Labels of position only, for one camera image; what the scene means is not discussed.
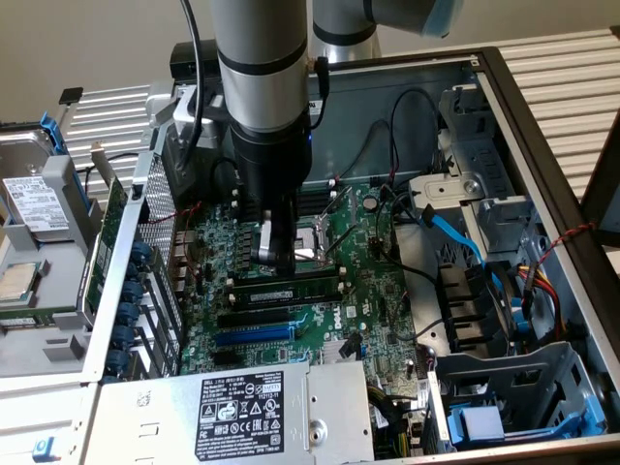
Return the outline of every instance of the black pcie slot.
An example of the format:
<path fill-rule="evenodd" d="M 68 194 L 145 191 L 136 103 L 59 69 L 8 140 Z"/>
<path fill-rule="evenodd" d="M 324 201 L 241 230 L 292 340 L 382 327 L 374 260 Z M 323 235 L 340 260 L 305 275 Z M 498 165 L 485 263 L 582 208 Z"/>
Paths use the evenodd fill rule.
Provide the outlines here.
<path fill-rule="evenodd" d="M 338 270 L 334 268 L 298 273 L 295 276 L 258 276 L 256 278 L 235 279 L 234 290 L 237 291 L 245 287 L 264 286 L 270 284 L 298 283 L 310 279 L 335 278 L 337 276 Z"/>
<path fill-rule="evenodd" d="M 313 297 L 294 297 L 287 300 L 276 300 L 272 302 L 237 302 L 232 307 L 232 310 L 235 312 L 247 312 L 250 310 L 268 310 L 271 308 L 296 307 L 299 305 L 314 305 L 316 303 L 331 303 L 340 301 L 342 301 L 341 294 L 330 294 Z"/>
<path fill-rule="evenodd" d="M 217 317 L 218 327 L 260 326 L 285 323 L 290 319 L 289 310 L 267 310 L 264 312 L 232 313 Z"/>
<path fill-rule="evenodd" d="M 214 352 L 211 354 L 211 359 L 215 366 L 237 365 L 243 361 L 243 358 L 235 351 Z"/>

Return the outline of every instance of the red wire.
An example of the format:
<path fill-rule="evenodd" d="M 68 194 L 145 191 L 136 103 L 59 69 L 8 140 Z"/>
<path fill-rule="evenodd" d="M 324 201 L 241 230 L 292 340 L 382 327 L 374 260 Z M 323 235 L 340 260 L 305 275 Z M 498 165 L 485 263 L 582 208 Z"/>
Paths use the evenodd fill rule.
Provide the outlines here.
<path fill-rule="evenodd" d="M 519 271 L 519 276 L 523 278 L 523 280 L 527 280 L 527 273 L 525 271 Z M 554 315 L 555 317 L 555 322 L 554 322 L 555 338 L 556 340 L 559 341 L 562 335 L 562 310 L 560 307 L 560 297 L 555 292 L 555 289 L 553 289 L 553 287 L 545 283 L 542 279 L 539 279 L 539 278 L 534 279 L 534 286 L 548 293 L 549 296 L 551 297 L 551 300 L 553 300 L 553 306 L 555 308 L 555 315 Z"/>
<path fill-rule="evenodd" d="M 187 243 L 185 242 L 185 238 L 187 236 L 187 230 L 190 226 L 190 220 L 192 219 L 192 216 L 194 216 L 194 213 L 196 213 L 202 206 L 202 202 L 199 201 L 198 203 L 196 203 L 193 207 L 191 208 L 185 208 L 184 210 L 181 211 L 176 211 L 174 212 L 172 215 L 168 215 L 164 218 L 158 218 L 157 220 L 152 220 L 149 221 L 148 224 L 149 225 L 156 225 L 158 223 L 164 223 L 165 221 L 168 221 L 170 218 L 175 218 L 177 216 L 184 216 L 184 215 L 188 215 L 187 216 L 187 221 L 185 222 L 185 231 L 183 233 L 183 255 L 185 256 L 185 261 L 187 262 L 187 267 L 189 268 L 190 272 L 192 273 L 192 276 L 196 277 L 196 271 L 194 271 L 194 269 L 192 268 L 192 264 L 190 263 L 190 259 L 187 256 Z"/>
<path fill-rule="evenodd" d="M 190 272 L 192 273 L 192 276 L 194 276 L 194 277 L 196 277 L 196 271 L 192 268 L 192 264 L 190 262 L 190 259 L 187 256 L 187 243 L 185 242 L 185 237 L 187 235 L 187 230 L 190 227 L 190 220 L 192 219 L 192 216 L 194 216 L 194 213 L 196 213 L 201 208 L 201 206 L 202 206 L 202 202 L 199 201 L 192 208 L 185 209 L 185 210 L 183 210 L 181 212 L 181 214 L 185 214 L 185 212 L 189 211 L 189 215 L 187 215 L 187 221 L 185 222 L 185 231 L 183 232 L 183 255 L 185 256 L 185 261 L 187 262 L 187 267 L 189 268 Z"/>
<path fill-rule="evenodd" d="M 183 215 L 187 215 L 191 210 L 191 208 L 186 208 L 184 210 L 181 211 L 175 211 L 172 215 L 168 215 L 164 218 L 158 218 L 157 220 L 150 220 L 148 222 L 149 225 L 157 225 L 158 223 L 164 223 L 165 221 L 168 221 L 170 218 L 175 218 L 177 216 L 183 216 Z"/>
<path fill-rule="evenodd" d="M 584 231 L 594 230 L 595 228 L 596 228 L 595 223 L 587 223 L 584 225 L 579 225 L 576 228 L 573 228 L 571 230 L 564 232 L 564 234 L 562 234 L 560 237 L 558 237 L 553 242 L 551 242 L 551 246 L 549 247 L 549 250 L 547 250 L 544 253 L 544 255 L 541 257 L 541 259 L 539 260 L 539 265 L 547 259 L 547 257 L 551 254 L 551 251 L 553 250 L 553 248 L 559 243 L 569 240 L 575 237 L 576 235 L 583 233 Z"/>

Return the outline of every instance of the black cable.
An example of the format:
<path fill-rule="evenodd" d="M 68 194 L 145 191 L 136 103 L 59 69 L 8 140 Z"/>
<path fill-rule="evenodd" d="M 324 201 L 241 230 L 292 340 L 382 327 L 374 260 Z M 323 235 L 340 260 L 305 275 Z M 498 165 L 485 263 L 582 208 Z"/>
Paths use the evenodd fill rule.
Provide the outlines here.
<path fill-rule="evenodd" d="M 194 49 L 194 59 L 196 60 L 196 112 L 194 114 L 194 123 L 192 124 L 192 133 L 185 147 L 185 151 L 181 155 L 181 159 L 176 164 L 178 170 L 184 170 L 190 161 L 190 157 L 198 140 L 201 138 L 202 132 L 202 111 L 204 107 L 204 65 L 202 63 L 202 46 L 201 37 L 196 25 L 196 18 L 192 10 L 189 0 L 181 0 L 181 6 L 187 19 L 187 25 L 192 36 L 192 47 Z"/>
<path fill-rule="evenodd" d="M 437 108 L 435 107 L 435 102 L 433 102 L 433 99 L 430 96 L 430 94 L 426 92 L 424 89 L 422 89 L 421 87 L 412 87 L 411 89 L 405 90 L 396 99 L 396 103 L 394 104 L 394 107 L 391 110 L 391 117 L 389 119 L 389 162 L 391 164 L 392 171 L 394 174 L 396 174 L 396 172 L 400 168 L 400 156 L 398 154 L 398 147 L 396 146 L 396 139 L 394 137 L 394 115 L 396 114 L 396 109 L 398 108 L 398 104 L 400 104 L 400 101 L 406 95 L 411 94 L 411 93 L 421 95 L 429 103 L 431 107 L 432 116 L 433 116 L 433 127 L 435 129 L 434 140 L 433 140 L 433 143 L 434 143 L 433 159 L 435 158 L 435 155 L 438 150 L 437 147 L 439 145 L 439 122 L 438 122 L 439 117 L 437 113 Z"/>
<path fill-rule="evenodd" d="M 372 125 L 368 129 L 368 132 L 366 133 L 366 139 L 364 139 L 364 142 L 361 145 L 361 149 L 355 156 L 354 160 L 349 164 L 349 166 L 344 171 L 342 171 L 341 174 L 338 175 L 338 178 L 342 179 L 343 177 L 345 177 L 349 173 L 349 171 L 351 171 L 357 165 L 357 163 L 359 163 L 359 160 L 361 160 L 361 156 L 366 151 L 366 148 L 368 148 L 368 145 L 370 144 L 370 141 L 372 140 L 375 131 L 380 129 L 382 126 L 385 126 L 389 131 L 389 123 L 385 121 L 385 119 L 378 119 L 377 121 L 372 123 Z"/>
<path fill-rule="evenodd" d="M 381 253 L 381 255 L 391 264 L 398 266 L 400 269 L 403 269 L 405 271 L 409 271 L 410 273 L 414 273 L 418 276 L 422 276 L 423 278 L 426 278 L 426 280 L 429 283 L 432 283 L 433 286 L 437 286 L 437 279 L 433 278 L 430 274 L 420 270 L 420 269 L 415 269 L 415 268 L 411 268 L 410 266 L 406 266 L 403 263 L 399 263 L 396 260 L 394 260 L 392 257 L 390 257 L 386 251 L 384 250 L 383 245 L 381 245 L 381 239 L 379 238 L 379 217 L 381 216 L 381 212 L 383 211 L 384 207 L 386 206 L 386 202 L 387 201 L 383 201 L 381 203 L 381 206 L 379 207 L 379 209 L 377 210 L 377 214 L 375 216 L 375 231 L 376 231 L 376 235 L 377 235 L 377 239 L 378 243 L 379 243 L 379 252 Z"/>
<path fill-rule="evenodd" d="M 112 155 L 111 157 L 108 158 L 109 162 L 113 162 L 114 160 L 118 160 L 119 158 L 126 158 L 126 157 L 137 157 L 139 154 L 136 152 L 126 152 L 126 153 L 119 153 L 118 155 Z M 84 174 L 86 173 L 86 176 L 84 177 L 84 194 L 86 195 L 86 197 L 88 197 L 88 180 L 90 179 L 90 173 L 95 169 L 95 165 L 91 165 L 89 167 L 86 168 L 82 168 L 81 170 L 77 170 L 76 173 L 77 174 Z"/>
<path fill-rule="evenodd" d="M 430 331 L 433 327 L 435 327 L 436 325 L 438 325 L 439 323 L 443 323 L 444 320 L 443 319 L 438 319 L 435 320 L 433 323 L 431 323 L 430 325 L 426 326 L 422 331 L 420 332 L 416 332 L 414 334 L 410 334 L 408 336 L 401 336 L 400 334 L 396 333 L 396 332 L 392 332 L 392 334 L 394 336 L 396 336 L 396 339 L 398 339 L 399 341 L 402 342 L 416 342 L 418 340 L 419 337 L 423 336 L 424 334 L 426 334 L 428 331 Z"/>
<path fill-rule="evenodd" d="M 213 165 L 211 165 L 211 170 L 209 172 L 209 187 L 211 189 L 213 189 L 213 186 L 215 185 L 215 170 L 217 169 L 217 167 L 219 167 L 220 165 L 222 165 L 224 163 L 230 164 L 234 168 L 235 171 L 238 170 L 238 166 L 236 164 L 236 161 L 233 160 L 232 158 L 220 157 L 217 160 L 215 160 L 213 162 Z"/>
<path fill-rule="evenodd" d="M 502 283 L 501 295 L 498 293 L 493 283 L 493 274 L 495 274 Z M 506 271 L 497 263 L 487 263 L 482 271 L 482 277 L 486 289 L 493 300 L 493 305 L 498 313 L 498 321 L 504 332 L 504 338 L 506 339 L 505 357 L 507 357 L 511 351 L 511 339 L 515 332 L 514 320 L 512 319 L 512 297 L 508 294 L 508 288 L 511 288 L 512 284 L 508 279 Z"/>
<path fill-rule="evenodd" d="M 327 96 L 323 97 L 322 102 L 323 104 L 321 105 L 321 112 L 319 113 L 319 119 L 317 119 L 317 121 L 312 126 L 310 126 L 311 131 L 314 131 L 315 129 L 317 129 L 319 126 L 321 126 L 321 123 L 323 122 L 323 116 L 324 114 L 326 114 Z"/>
<path fill-rule="evenodd" d="M 394 231 L 394 215 L 396 213 L 396 206 L 397 205 L 399 205 L 402 208 L 402 211 L 407 214 L 407 216 L 412 220 L 413 223 L 417 223 L 418 222 L 418 219 L 416 217 L 414 217 L 412 212 L 409 211 L 409 208 L 407 208 L 407 206 L 403 203 L 403 201 L 406 200 L 406 199 L 407 200 L 409 199 L 409 193 L 407 193 L 407 192 L 403 192 L 402 194 L 399 194 L 398 196 L 394 195 L 394 202 L 391 205 L 391 209 L 390 209 L 390 213 L 389 213 L 391 229 L 393 231 Z"/>
<path fill-rule="evenodd" d="M 321 105 L 321 112 L 319 113 L 319 119 L 310 126 L 310 130 L 314 131 L 323 122 L 323 116 L 326 114 L 327 98 L 329 97 L 329 61 L 325 56 L 317 58 L 314 64 L 314 71 L 319 79 L 319 94 L 323 104 Z"/>

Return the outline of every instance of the hard drive label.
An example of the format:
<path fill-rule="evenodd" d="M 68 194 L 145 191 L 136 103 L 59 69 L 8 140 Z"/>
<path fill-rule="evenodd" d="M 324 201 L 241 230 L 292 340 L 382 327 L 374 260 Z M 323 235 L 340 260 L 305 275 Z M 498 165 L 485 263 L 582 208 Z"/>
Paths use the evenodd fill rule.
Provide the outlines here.
<path fill-rule="evenodd" d="M 67 217 L 56 193 L 40 176 L 3 179 L 24 224 L 32 233 L 67 230 Z"/>
<path fill-rule="evenodd" d="M 284 372 L 202 381 L 201 462 L 284 452 Z"/>

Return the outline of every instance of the metal chassis frame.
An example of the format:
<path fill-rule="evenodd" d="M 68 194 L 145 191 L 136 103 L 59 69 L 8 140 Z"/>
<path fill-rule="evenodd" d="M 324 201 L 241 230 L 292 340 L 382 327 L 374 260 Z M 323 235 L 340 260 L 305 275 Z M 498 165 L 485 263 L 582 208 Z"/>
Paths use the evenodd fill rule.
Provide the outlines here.
<path fill-rule="evenodd" d="M 507 170 L 520 181 L 521 189 L 529 192 L 549 239 L 554 240 L 565 231 L 584 224 L 586 221 L 577 199 L 498 48 L 401 55 L 334 64 L 330 65 L 330 69 L 332 72 L 346 73 L 364 68 L 377 70 L 388 66 L 426 67 L 438 62 L 465 61 L 468 57 L 511 150 L 511 158 L 505 160 Z M 615 308 L 616 302 L 620 301 L 620 281 L 605 251 L 591 232 L 582 233 L 573 240 L 558 245 L 555 254 L 565 271 L 611 380 L 616 386 L 620 386 L 620 313 Z M 549 456 L 619 449 L 620 434 L 610 434 L 600 438 L 580 438 L 375 463 L 482 463 L 520 460 L 525 457 L 536 461 L 542 450 Z"/>
<path fill-rule="evenodd" d="M 353 63 L 331 65 L 335 73 L 354 72 L 364 68 L 380 71 L 384 67 L 429 67 L 441 62 L 464 62 L 470 60 L 474 72 L 478 74 L 482 90 L 489 98 L 498 124 L 504 130 L 507 143 L 511 149 L 512 158 L 507 161 L 508 167 L 514 168 L 513 173 L 521 173 L 521 180 L 532 196 L 551 240 L 562 232 L 584 223 L 583 215 L 578 206 L 566 178 L 553 157 L 551 150 L 522 97 L 510 70 L 499 50 L 493 47 L 449 50 L 417 55 L 403 55 L 377 60 L 364 60 Z M 135 184 L 146 183 L 148 166 L 140 161 L 136 168 Z M 141 208 L 144 194 L 136 201 L 129 200 L 126 208 Z M 137 223 L 130 224 L 126 217 L 138 218 L 138 215 L 124 215 L 121 223 L 123 232 L 131 232 L 133 237 Z M 619 281 L 605 252 L 589 232 L 580 234 L 574 240 L 558 246 L 556 255 L 563 266 L 567 278 L 573 288 L 584 319 L 589 325 L 592 337 L 597 342 L 604 357 L 605 364 L 615 385 L 620 386 L 620 313 L 616 311 L 616 302 L 620 301 Z M 111 267 L 125 269 L 127 263 L 110 264 Z M 119 275 L 119 286 L 122 285 L 123 275 Z M 99 386 L 104 359 L 108 349 L 109 334 L 113 325 L 115 304 L 118 295 L 106 294 L 102 298 L 102 306 L 107 302 L 113 304 L 113 309 L 105 313 L 108 317 L 99 319 L 93 331 L 90 350 L 81 373 L 70 375 L 51 375 L 36 377 L 39 379 L 7 379 L 0 380 L 0 391 L 19 392 L 35 386 L 65 386 L 79 383 L 92 383 L 89 386 L 91 395 L 83 404 L 84 415 L 76 418 L 76 434 L 79 438 L 74 444 L 82 443 L 83 448 L 76 446 L 76 454 L 63 459 L 63 463 L 79 463 L 80 456 L 87 447 L 89 429 L 96 409 Z M 589 455 L 593 453 L 609 452 L 620 448 L 620 434 L 610 434 L 598 438 L 582 438 L 574 440 L 555 441 L 536 445 L 510 446 L 497 449 L 486 449 L 443 456 L 415 457 L 409 459 L 387 460 L 381 463 L 386 465 L 414 464 L 414 463 L 488 463 L 505 460 L 532 459 L 535 462 L 544 462 L 548 457 L 574 458 L 575 454 Z"/>

